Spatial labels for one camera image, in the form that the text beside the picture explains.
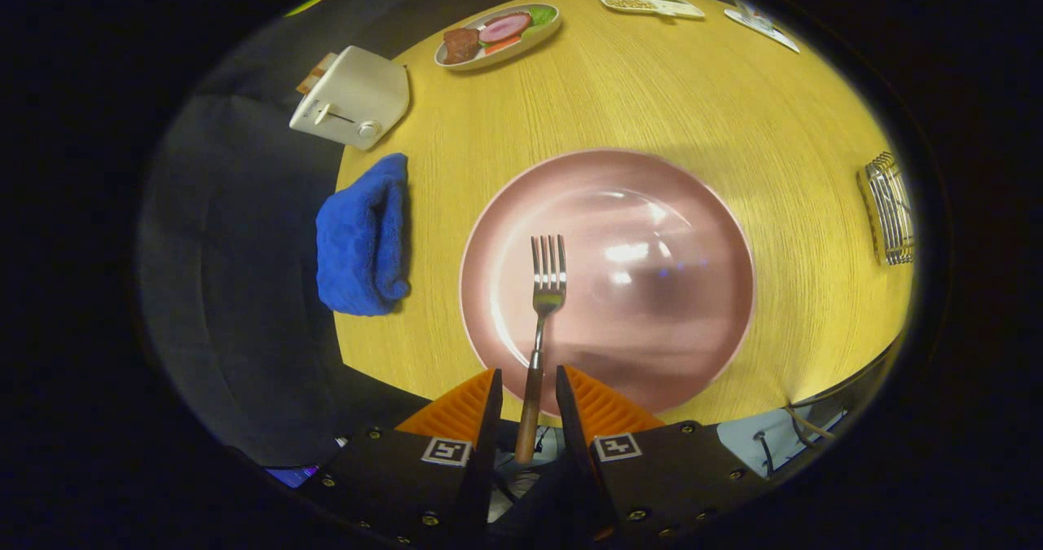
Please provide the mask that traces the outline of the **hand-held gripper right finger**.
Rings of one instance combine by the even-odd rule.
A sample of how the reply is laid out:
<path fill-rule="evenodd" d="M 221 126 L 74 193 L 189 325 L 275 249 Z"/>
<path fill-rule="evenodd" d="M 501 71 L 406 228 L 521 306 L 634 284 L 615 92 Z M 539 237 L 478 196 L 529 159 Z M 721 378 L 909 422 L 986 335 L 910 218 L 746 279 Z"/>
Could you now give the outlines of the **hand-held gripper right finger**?
<path fill-rule="evenodd" d="M 560 365 L 556 398 L 588 545 L 678 545 L 767 491 L 715 426 L 666 424 L 587 373 Z"/>

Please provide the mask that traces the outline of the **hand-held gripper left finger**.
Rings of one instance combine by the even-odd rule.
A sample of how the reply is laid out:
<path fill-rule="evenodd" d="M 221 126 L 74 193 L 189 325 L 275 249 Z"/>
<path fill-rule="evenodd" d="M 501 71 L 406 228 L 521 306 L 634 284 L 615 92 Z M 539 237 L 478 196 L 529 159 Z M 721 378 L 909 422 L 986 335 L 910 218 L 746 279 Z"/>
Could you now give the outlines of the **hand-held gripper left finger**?
<path fill-rule="evenodd" d="M 502 401 L 500 370 L 478 373 L 396 426 L 350 435 L 298 494 L 381 548 L 480 548 Z"/>

